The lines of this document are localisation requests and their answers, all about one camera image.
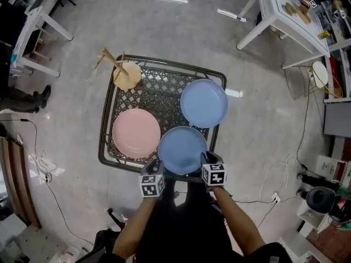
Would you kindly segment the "grey cabinet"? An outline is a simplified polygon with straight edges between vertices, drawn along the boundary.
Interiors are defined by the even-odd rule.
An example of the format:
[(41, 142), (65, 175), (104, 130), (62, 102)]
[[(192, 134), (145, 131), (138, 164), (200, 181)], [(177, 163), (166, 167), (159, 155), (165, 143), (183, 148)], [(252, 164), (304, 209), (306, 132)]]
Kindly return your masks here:
[(326, 104), (324, 134), (351, 138), (351, 102)]

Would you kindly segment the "person's left forearm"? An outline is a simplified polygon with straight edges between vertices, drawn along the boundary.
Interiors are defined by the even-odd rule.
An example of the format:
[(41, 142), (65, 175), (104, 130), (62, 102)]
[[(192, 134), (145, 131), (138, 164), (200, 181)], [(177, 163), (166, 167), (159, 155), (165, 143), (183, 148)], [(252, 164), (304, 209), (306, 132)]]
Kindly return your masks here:
[(141, 205), (128, 220), (118, 236), (112, 253), (127, 260), (137, 252), (145, 228), (157, 202), (157, 198), (144, 198)]

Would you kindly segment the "person's black clothed body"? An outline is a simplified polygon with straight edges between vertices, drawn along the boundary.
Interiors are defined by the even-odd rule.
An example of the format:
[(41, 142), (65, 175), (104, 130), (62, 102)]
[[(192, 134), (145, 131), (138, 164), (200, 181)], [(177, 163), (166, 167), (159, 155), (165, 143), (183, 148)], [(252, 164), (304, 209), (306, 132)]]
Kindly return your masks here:
[(188, 183), (185, 202), (176, 205), (175, 184), (165, 182), (138, 245), (137, 263), (292, 263), (278, 242), (244, 256), (206, 186)]

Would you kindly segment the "wooden stool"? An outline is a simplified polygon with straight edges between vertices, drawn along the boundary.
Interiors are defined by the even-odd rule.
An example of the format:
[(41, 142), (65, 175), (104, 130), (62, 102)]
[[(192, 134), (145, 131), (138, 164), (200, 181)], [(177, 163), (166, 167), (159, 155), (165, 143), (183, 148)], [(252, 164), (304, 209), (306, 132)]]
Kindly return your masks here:
[(47, 61), (50, 61), (49, 57), (46, 57), (45, 55), (41, 54), (40, 52), (37, 51), (37, 46), (39, 44), (43, 44), (44, 43), (44, 39), (42, 39), (42, 34), (43, 34), (43, 30), (42, 29), (37, 29), (34, 30), (31, 33), (31, 36), (27, 42), (27, 45), (25, 47), (23, 56), (25, 57), (30, 57), (31, 55), (37, 55), (42, 59), (45, 59)]

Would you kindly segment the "blue big plate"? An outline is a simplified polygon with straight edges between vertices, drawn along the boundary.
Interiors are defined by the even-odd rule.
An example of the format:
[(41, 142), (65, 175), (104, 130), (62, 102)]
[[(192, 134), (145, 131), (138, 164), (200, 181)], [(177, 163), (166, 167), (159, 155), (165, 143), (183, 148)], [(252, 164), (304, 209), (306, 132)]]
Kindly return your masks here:
[(199, 128), (219, 125), (228, 111), (225, 90), (210, 79), (197, 79), (182, 92), (180, 107), (185, 119)]
[(205, 137), (191, 127), (175, 127), (160, 140), (158, 157), (164, 167), (176, 174), (187, 175), (201, 166), (201, 155), (206, 153)]

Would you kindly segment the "wooden cup tree stand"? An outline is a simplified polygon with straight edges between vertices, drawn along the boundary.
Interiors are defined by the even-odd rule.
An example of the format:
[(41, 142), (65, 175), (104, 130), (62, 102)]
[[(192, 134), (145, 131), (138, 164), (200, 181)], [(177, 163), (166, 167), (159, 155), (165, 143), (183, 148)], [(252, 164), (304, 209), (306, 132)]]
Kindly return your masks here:
[(140, 66), (127, 60), (124, 53), (121, 58), (117, 60), (107, 48), (104, 48), (94, 68), (96, 69), (103, 60), (113, 64), (115, 70), (112, 73), (112, 82), (124, 92), (134, 89), (141, 82)]

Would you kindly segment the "black woven coffee table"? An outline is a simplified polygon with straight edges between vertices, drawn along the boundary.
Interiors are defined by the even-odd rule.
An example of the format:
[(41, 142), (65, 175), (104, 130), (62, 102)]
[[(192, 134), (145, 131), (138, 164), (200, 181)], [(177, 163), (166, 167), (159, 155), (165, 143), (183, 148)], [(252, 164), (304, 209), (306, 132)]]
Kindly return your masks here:
[[(125, 58), (140, 66), (141, 82), (134, 89), (124, 92), (112, 82), (112, 73), (115, 70), (113, 69), (101, 118), (99, 162), (133, 173), (140, 173), (142, 167), (153, 159), (157, 159), (157, 163), (160, 163), (158, 147), (150, 156), (134, 159), (123, 155), (115, 146), (112, 138), (113, 123), (120, 113), (132, 108), (146, 110), (157, 119), (161, 129), (160, 140), (175, 127), (191, 127), (205, 137), (207, 151), (213, 152), (220, 124), (213, 128), (199, 128), (190, 124), (182, 114), (180, 98), (184, 89), (197, 79), (210, 79), (225, 90), (227, 83), (225, 75), (202, 67), (144, 56), (125, 55)], [(164, 176), (168, 179), (203, 182), (201, 166), (197, 171), (187, 175), (176, 175), (165, 167), (164, 169)]]

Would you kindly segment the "white low shelf unit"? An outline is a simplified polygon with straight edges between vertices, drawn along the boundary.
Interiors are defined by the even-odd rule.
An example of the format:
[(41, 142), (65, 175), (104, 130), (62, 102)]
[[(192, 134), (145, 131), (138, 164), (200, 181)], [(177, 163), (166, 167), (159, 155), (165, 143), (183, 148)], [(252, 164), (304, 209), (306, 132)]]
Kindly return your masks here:
[(329, 216), (317, 213), (310, 209), (305, 200), (302, 200), (302, 203), (297, 210), (297, 215), (305, 222), (300, 231), (305, 237), (309, 235), (312, 230), (320, 233), (330, 225)]

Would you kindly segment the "pink big plate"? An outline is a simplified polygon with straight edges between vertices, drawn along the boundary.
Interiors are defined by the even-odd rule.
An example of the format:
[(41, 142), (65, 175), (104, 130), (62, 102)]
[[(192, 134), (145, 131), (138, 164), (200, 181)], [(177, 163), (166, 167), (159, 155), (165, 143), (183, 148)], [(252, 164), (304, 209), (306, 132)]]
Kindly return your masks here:
[(145, 158), (156, 151), (161, 129), (151, 113), (132, 108), (117, 116), (112, 126), (112, 138), (123, 155), (134, 159)]

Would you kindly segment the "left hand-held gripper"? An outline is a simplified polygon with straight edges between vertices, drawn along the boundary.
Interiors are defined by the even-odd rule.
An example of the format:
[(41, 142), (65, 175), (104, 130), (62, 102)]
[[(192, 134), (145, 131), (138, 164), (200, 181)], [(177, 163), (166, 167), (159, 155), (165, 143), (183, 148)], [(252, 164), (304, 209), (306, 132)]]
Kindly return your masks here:
[(164, 162), (160, 161), (158, 174), (157, 159), (147, 162), (141, 169), (141, 176), (139, 177), (139, 187), (141, 196), (143, 198), (157, 198), (165, 188), (164, 176)]

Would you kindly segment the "white desk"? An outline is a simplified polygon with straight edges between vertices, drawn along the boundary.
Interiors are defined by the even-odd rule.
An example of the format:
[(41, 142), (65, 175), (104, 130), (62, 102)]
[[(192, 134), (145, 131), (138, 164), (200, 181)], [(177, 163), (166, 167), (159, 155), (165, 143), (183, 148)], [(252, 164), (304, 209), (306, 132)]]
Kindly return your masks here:
[(65, 30), (61, 25), (59, 25), (53, 18), (51, 18), (43, 10), (42, 6), (37, 7), (27, 14), (27, 19), (12, 52), (12, 57), (10, 59), (10, 68), (14, 70), (17, 69), (17, 67), (22, 68), (23, 66), (27, 66), (29, 68), (44, 72), (48, 75), (60, 77), (60, 72), (52, 70), (49, 67), (43, 66), (24, 57), (25, 47), (30, 39), (32, 32), (38, 29), (37, 24), (41, 19), (57, 32), (59, 32), (67, 40), (73, 40), (73, 35)]

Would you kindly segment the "wooden basket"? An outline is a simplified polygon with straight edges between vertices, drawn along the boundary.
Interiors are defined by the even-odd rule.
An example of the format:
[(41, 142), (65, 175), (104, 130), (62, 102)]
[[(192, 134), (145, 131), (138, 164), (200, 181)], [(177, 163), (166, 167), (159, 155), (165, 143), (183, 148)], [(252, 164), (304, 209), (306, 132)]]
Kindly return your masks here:
[(311, 19), (308, 16), (309, 8), (310, 8), (310, 5), (309, 5), (309, 2), (307, 0), (300, 0), (300, 5), (298, 8), (296, 8), (297, 15), (307, 25), (311, 23)]

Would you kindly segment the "white square table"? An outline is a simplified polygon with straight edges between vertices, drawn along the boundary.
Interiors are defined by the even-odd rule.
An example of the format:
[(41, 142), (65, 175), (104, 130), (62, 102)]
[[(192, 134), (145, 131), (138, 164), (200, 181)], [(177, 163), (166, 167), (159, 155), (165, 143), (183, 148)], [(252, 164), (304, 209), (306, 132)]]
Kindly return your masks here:
[(237, 44), (236, 47), (238, 50), (243, 49), (266, 28), (272, 26), (292, 38), (311, 53), (311, 56), (306, 59), (295, 61), (290, 64), (283, 64), (283, 69), (297, 66), (322, 56), (330, 57), (327, 41), (318, 37), (323, 31), (323, 27), (317, 14), (310, 10), (308, 15), (311, 19), (311, 23), (306, 24), (298, 15), (289, 15), (284, 11), (284, 5), (286, 3), (296, 7), (299, 5), (299, 0), (249, 0), (238, 15), (239, 19), (244, 17), (255, 1), (259, 2), (262, 21)]

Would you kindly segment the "wooden bowl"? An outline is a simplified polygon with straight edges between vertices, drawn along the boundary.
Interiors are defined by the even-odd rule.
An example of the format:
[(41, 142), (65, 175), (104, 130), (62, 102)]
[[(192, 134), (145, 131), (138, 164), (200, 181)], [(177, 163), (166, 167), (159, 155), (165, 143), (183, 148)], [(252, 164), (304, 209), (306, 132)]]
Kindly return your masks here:
[(288, 13), (289, 15), (291, 16), (296, 16), (297, 15), (297, 11), (296, 11), (296, 8), (290, 4), (289, 2), (286, 2), (284, 5), (283, 5), (283, 9), (286, 13)]

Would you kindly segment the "person's right forearm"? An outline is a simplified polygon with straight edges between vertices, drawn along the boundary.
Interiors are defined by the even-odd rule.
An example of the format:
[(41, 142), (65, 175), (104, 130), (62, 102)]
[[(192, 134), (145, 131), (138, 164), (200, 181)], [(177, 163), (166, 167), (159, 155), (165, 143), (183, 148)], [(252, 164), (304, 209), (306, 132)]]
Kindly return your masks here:
[(249, 256), (266, 245), (254, 222), (234, 202), (230, 194), (219, 186), (212, 187), (212, 191), (243, 255)]

